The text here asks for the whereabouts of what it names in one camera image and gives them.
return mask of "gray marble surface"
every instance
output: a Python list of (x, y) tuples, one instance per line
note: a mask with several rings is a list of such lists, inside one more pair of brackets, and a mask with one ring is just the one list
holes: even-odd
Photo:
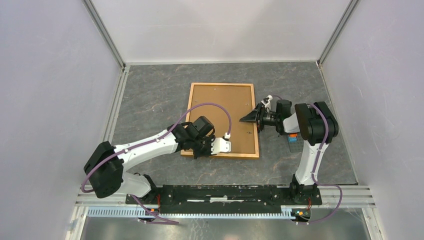
[[(275, 94), (293, 105), (317, 101), (330, 104), (314, 62), (131, 66), (112, 144), (150, 137), (175, 123), (187, 109), (192, 82), (253, 83), (256, 102)], [(265, 127), (259, 134), (259, 154), (260, 159), (248, 160), (192, 159), (174, 153), (145, 161), (129, 172), (148, 174), (157, 185), (290, 183), (301, 153), (290, 153), (287, 140), (278, 137), (273, 127)], [(356, 182), (340, 134), (325, 152), (318, 180), (338, 184)]]

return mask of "brown panel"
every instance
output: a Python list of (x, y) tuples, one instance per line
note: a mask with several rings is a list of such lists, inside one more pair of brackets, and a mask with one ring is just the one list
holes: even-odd
[[(253, 84), (246, 83), (199, 83), (191, 84), (188, 109), (202, 103), (223, 106), (231, 116), (231, 153), (219, 153), (223, 158), (259, 158), (258, 132), (255, 123), (239, 122), (239, 119), (255, 108)], [(216, 106), (202, 106), (191, 111), (186, 122), (194, 122), (205, 116), (215, 126), (215, 136), (222, 137), (228, 131), (229, 122), (225, 112)], [(181, 151), (182, 156), (193, 156), (191, 151)]]

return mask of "white plastic part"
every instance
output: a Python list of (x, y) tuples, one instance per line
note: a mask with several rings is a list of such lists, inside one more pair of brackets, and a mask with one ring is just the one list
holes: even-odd
[(222, 137), (215, 138), (211, 145), (212, 155), (231, 152), (231, 142)]
[[(315, 179), (318, 181), (318, 169), (320, 168), (321, 160), (323, 159), (323, 155), (325, 150), (329, 145), (324, 144), (321, 149), (321, 153), (319, 155), (318, 163), (315, 169)], [(299, 168), (295, 173), (297, 182), (303, 185), (313, 185), (314, 180), (312, 180), (312, 170), (314, 168), (314, 163), (317, 158), (318, 148), (320, 147), (320, 143), (317, 143), (313, 146), (308, 141), (303, 141), (303, 152), (302, 158), (300, 159)]]
[[(149, 140), (158, 139), (166, 132), (167, 130), (163, 130), (162, 132), (154, 136), (139, 141), (124, 145), (116, 145), (114, 151), (116, 153), (121, 150), (128, 149), (131, 146), (144, 143)], [(140, 164), (149, 159), (155, 158), (157, 156), (174, 153), (178, 147), (178, 143), (175, 142), (175, 139), (175, 136), (172, 133), (169, 133), (165, 138), (157, 140), (156, 142), (137, 147), (135, 149), (130, 150), (128, 153), (119, 154), (117, 157), (123, 160), (123, 171), (126, 172), (135, 165)]]
[(271, 110), (271, 100), (273, 99), (273, 96), (268, 95), (265, 97), (265, 99), (267, 99), (267, 102), (263, 99), (260, 102), (265, 106), (266, 109)]
[(118, 193), (133, 194), (139, 198), (142, 198), (151, 190), (149, 181), (147, 181), (143, 175), (139, 176), (124, 172), (122, 174), (122, 180), (123, 182), (117, 191)]
[(284, 119), (282, 121), (282, 125), (284, 126), (284, 132), (288, 134), (300, 132), (298, 116), (296, 115), (296, 113)]

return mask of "floor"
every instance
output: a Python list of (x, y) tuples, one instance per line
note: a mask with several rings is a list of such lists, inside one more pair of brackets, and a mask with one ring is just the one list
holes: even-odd
[[(328, 209), (313, 209), (312, 220), (329, 214)], [(82, 240), (369, 240), (361, 209), (339, 209), (326, 221), (296, 226), (282, 219), (174, 219), (179, 225), (145, 225), (134, 218), (89, 217)]]
[[(131, 143), (175, 123), (187, 110), (192, 82), (253, 83), (257, 102), (276, 94), (293, 104), (326, 101), (331, 107), (315, 62), (131, 66), (112, 144)], [(256, 160), (195, 160), (174, 153), (143, 162), (129, 172), (148, 174), (157, 185), (290, 183), (301, 153), (291, 153), (287, 140), (271, 127), (259, 134), (259, 154)], [(318, 179), (322, 183), (356, 183), (340, 133), (325, 152)]]

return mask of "wall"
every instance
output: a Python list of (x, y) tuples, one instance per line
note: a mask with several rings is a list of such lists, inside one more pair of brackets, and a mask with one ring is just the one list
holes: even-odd
[(424, 2), (361, 1), (323, 73), (388, 239), (424, 233)]
[(79, 0), (0, 1), (0, 56), (0, 239), (63, 239), (120, 69)]
[(93, 0), (126, 62), (315, 61), (349, 0)]

